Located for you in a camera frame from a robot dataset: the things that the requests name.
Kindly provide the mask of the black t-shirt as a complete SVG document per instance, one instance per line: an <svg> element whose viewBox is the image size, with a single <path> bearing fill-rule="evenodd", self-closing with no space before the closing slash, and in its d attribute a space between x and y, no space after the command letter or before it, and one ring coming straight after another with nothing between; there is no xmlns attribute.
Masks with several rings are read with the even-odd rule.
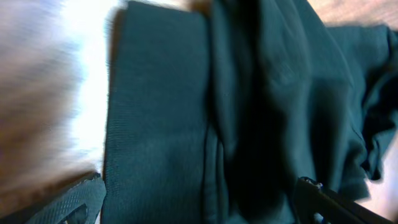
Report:
<svg viewBox="0 0 398 224"><path fill-rule="evenodd" d="M109 89L103 223L296 223L309 177L369 195L397 129L397 32L306 1L131 1Z"/></svg>

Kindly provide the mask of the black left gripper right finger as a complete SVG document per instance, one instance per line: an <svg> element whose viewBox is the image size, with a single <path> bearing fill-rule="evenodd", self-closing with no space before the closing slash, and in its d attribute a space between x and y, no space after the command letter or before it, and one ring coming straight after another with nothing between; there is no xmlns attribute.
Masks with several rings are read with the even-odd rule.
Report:
<svg viewBox="0 0 398 224"><path fill-rule="evenodd" d="M392 224L308 177L295 185L294 209L300 224Z"/></svg>

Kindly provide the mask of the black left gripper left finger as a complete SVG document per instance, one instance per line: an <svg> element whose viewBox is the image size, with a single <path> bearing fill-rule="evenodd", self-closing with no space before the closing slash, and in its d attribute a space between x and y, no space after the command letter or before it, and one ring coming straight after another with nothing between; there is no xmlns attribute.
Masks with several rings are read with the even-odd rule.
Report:
<svg viewBox="0 0 398 224"><path fill-rule="evenodd" d="M1 224L94 224L106 187L100 174L88 174L45 200L1 218Z"/></svg>

